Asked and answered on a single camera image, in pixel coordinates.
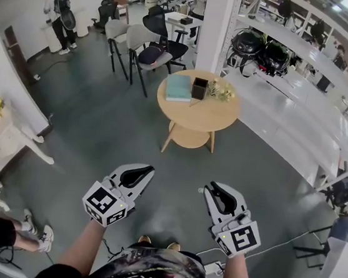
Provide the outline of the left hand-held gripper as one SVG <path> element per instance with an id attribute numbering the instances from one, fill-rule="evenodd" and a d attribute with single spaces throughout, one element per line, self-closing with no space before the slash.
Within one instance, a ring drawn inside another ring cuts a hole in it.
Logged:
<path id="1" fill-rule="evenodd" d="M 135 208 L 135 199 L 154 177 L 155 169 L 147 164 L 125 164 L 110 176 L 96 181 L 82 198 L 84 208 L 103 227 L 126 218 Z"/>

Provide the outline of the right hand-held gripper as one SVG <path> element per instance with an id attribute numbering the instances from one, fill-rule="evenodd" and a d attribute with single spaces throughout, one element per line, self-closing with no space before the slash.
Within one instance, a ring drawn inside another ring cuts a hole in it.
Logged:
<path id="1" fill-rule="evenodd" d="M 220 182 L 211 181 L 202 188 L 207 210 L 213 222 L 212 236 L 227 257 L 246 254 L 261 245 L 256 221 L 243 195 Z"/>

